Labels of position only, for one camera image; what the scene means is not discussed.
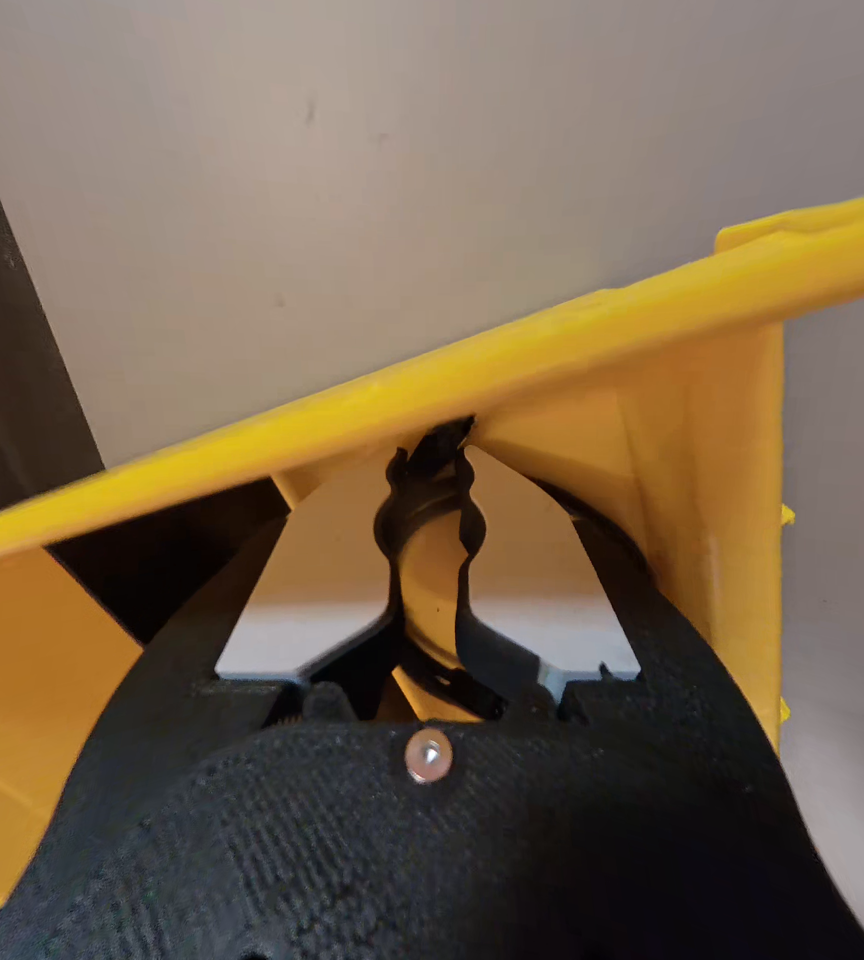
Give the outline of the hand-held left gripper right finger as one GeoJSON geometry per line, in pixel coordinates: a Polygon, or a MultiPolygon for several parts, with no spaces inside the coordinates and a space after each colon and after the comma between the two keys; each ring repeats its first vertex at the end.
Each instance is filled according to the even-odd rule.
{"type": "Polygon", "coordinates": [[[638,679],[641,667],[588,557],[578,516],[476,446],[457,457],[461,489],[456,651],[479,684],[511,702],[554,705],[572,682],[638,679]]]}

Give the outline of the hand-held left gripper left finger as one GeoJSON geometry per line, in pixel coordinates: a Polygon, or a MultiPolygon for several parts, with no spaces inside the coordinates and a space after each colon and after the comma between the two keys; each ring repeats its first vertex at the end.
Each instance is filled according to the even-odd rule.
{"type": "Polygon", "coordinates": [[[291,511],[215,664],[228,681],[308,682],[390,618],[375,522],[396,448],[343,463],[291,511]]]}

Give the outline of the yellow plastic bin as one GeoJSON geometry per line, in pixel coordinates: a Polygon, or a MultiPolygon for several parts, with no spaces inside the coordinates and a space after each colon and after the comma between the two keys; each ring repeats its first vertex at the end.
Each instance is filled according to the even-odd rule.
{"type": "Polygon", "coordinates": [[[492,456],[644,547],[775,747],[783,324],[864,298],[864,197],[721,230],[587,294],[0,511],[0,906],[138,645],[46,551],[260,478],[302,495],[353,451],[474,414],[492,456]]]}

